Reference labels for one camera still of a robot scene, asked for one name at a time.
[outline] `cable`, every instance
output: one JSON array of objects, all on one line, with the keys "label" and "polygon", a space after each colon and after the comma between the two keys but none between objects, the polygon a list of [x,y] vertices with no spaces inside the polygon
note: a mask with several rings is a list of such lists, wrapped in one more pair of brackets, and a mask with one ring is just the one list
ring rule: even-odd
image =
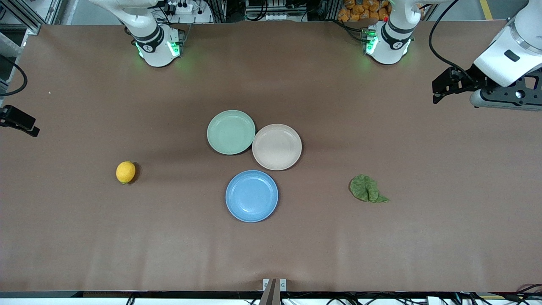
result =
[{"label": "cable", "polygon": [[486,301],[483,297],[479,296],[477,293],[472,293],[472,295],[476,298],[478,298],[480,301],[484,302],[486,305],[492,305],[488,301]]},{"label": "cable", "polygon": [[352,305],[363,305],[355,295],[346,294],[344,298]]},{"label": "cable", "polygon": [[341,299],[336,298],[336,297],[332,298],[329,302],[326,303],[326,305],[330,305],[331,302],[333,302],[333,301],[339,301],[342,305],[346,305],[345,302],[341,301]]},{"label": "cable", "polygon": [[18,64],[16,64],[14,61],[11,61],[9,58],[7,58],[6,56],[0,54],[0,58],[2,58],[3,60],[9,62],[10,64],[12,64],[17,70],[19,70],[19,72],[21,73],[21,75],[23,76],[23,84],[13,90],[13,91],[10,91],[10,92],[6,92],[6,93],[0,93],[0,97],[8,97],[8,96],[12,96],[13,94],[16,94],[16,93],[19,93],[21,91],[23,91],[23,89],[27,86],[28,84],[28,77],[27,77],[27,74],[23,71],[23,69],[21,69],[21,67],[19,67]]},{"label": "cable", "polygon": [[446,58],[440,56],[439,53],[437,53],[437,51],[435,50],[435,48],[433,47],[433,32],[435,32],[435,29],[438,25],[438,23],[440,22],[440,20],[442,19],[442,17],[444,17],[444,15],[446,15],[446,13],[457,3],[457,1],[459,0],[454,0],[445,10],[444,12],[442,12],[442,14],[438,17],[437,21],[435,21],[435,24],[433,25],[433,28],[431,29],[431,32],[429,33],[429,48],[431,49],[431,52],[433,52],[433,54],[440,60],[442,60],[443,62],[449,64],[450,66],[458,69],[459,71],[461,71],[461,73],[463,73],[468,79],[470,82],[474,83],[474,80],[472,79],[472,77],[470,77],[470,75],[465,71],[463,70],[463,68],[461,68],[460,66],[458,66],[457,64],[447,60]]},{"label": "cable", "polygon": [[254,19],[246,17],[247,20],[259,21],[259,20],[262,20],[266,16],[269,4],[267,3],[267,0],[261,0],[261,1],[262,1],[262,9],[260,10],[260,13],[258,14],[258,16],[256,16],[256,18]]},{"label": "cable", "polygon": [[542,286],[542,284],[534,284],[534,285],[531,285],[531,286],[529,286],[527,288],[523,288],[523,289],[521,289],[519,291],[516,291],[515,293],[516,294],[521,294],[521,293],[527,292],[527,291],[529,291],[529,290],[531,290],[533,288],[540,287],[540,286]]},{"label": "cable", "polygon": [[128,301],[126,301],[126,305],[134,305],[136,302],[136,297],[141,296],[138,292],[133,292],[130,294],[130,297],[128,298]]},{"label": "cable", "polygon": [[172,23],[169,21],[169,18],[167,17],[166,12],[164,12],[164,9],[162,7],[158,8],[162,11],[162,14],[164,14],[164,17],[166,18],[166,24],[170,26]]},{"label": "cable", "polygon": [[326,19],[324,21],[331,21],[331,22],[335,23],[336,25],[342,27],[343,29],[350,30],[352,32],[359,32],[359,33],[362,32],[361,29],[356,29],[356,28],[349,27],[349,26],[345,25],[344,22],[342,22],[342,21],[337,21],[335,19]]},{"label": "cable", "polygon": [[303,16],[301,17],[301,22],[303,22],[303,18],[305,18],[305,15],[307,15],[308,13],[310,13],[310,12],[316,10],[316,9],[317,9],[317,8],[313,8],[313,9],[310,10],[310,11],[307,11],[307,10],[306,10],[305,13],[303,14]]},{"label": "cable", "polygon": [[336,25],[342,27],[348,33],[348,35],[350,35],[350,37],[352,37],[354,40],[359,41],[359,42],[369,42],[368,39],[361,39],[359,37],[354,36],[354,34],[352,34],[352,32],[350,32],[350,31],[353,31],[353,32],[356,32],[356,33],[361,33],[362,32],[361,29],[354,29],[354,28],[348,27],[343,22],[340,22],[340,21],[337,21],[337,20],[331,20],[331,21],[333,21],[333,23],[335,23]]},{"label": "cable", "polygon": [[224,19],[222,19],[222,14],[219,14],[214,8],[212,8],[211,4],[209,4],[209,2],[207,0],[205,0],[205,3],[207,3],[207,6],[209,7],[209,9],[211,10],[211,14],[212,14],[212,17],[213,19],[216,21],[216,20],[220,20],[221,22],[225,22]]}]

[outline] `yellow lemon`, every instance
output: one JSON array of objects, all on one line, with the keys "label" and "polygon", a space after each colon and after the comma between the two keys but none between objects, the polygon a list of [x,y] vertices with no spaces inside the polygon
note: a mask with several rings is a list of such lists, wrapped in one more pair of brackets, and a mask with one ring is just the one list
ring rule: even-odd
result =
[{"label": "yellow lemon", "polygon": [[122,182],[123,185],[134,179],[136,175],[136,166],[130,161],[124,161],[117,166],[117,179]]}]

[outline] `table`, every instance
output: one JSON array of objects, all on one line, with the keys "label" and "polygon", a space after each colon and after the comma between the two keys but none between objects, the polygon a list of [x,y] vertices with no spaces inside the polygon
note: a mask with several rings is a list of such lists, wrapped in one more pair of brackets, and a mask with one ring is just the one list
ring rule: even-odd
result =
[{"label": "table", "polygon": [[[468,67],[503,22],[443,22],[435,48]],[[1,290],[515,291],[542,281],[542,119],[431,102],[447,66],[432,23],[382,66],[332,23],[194,26],[165,68],[138,58],[122,27],[44,26],[7,98],[38,138],[3,129]],[[257,128],[297,130],[291,169],[214,152],[211,118],[239,109]],[[122,186],[115,168],[141,166]],[[246,224],[224,192],[259,169],[275,212]],[[391,201],[356,200],[366,174]]]}]

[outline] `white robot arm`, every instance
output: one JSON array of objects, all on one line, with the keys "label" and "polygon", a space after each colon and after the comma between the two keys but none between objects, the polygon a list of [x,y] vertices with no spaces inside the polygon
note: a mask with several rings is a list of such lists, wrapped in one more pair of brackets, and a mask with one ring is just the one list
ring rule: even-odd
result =
[{"label": "white robot arm", "polygon": [[393,8],[390,18],[369,27],[374,35],[367,37],[370,42],[365,46],[365,53],[385,65],[398,62],[407,53],[412,32],[422,17],[417,4],[447,1],[449,0],[390,0]]},{"label": "white robot arm", "polygon": [[475,107],[542,111],[541,16],[542,0],[530,0],[470,69],[449,67],[433,81],[433,103],[474,91],[470,102]]},{"label": "white robot arm", "polygon": [[130,31],[141,56],[153,67],[163,67],[180,56],[183,37],[179,30],[158,24],[149,7],[158,0],[90,0],[110,11]]}]

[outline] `green leaf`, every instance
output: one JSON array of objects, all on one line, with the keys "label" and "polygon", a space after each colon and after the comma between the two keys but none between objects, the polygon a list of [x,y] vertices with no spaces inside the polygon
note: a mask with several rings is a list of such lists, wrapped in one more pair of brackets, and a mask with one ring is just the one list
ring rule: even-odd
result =
[{"label": "green leaf", "polygon": [[354,177],[350,182],[350,191],[359,200],[373,203],[390,201],[380,194],[376,181],[366,175],[357,175]]},{"label": "green leaf", "polygon": [[367,186],[365,184],[365,175],[357,175],[350,182],[350,191],[352,195],[359,200],[368,201],[369,194],[367,193]]}]

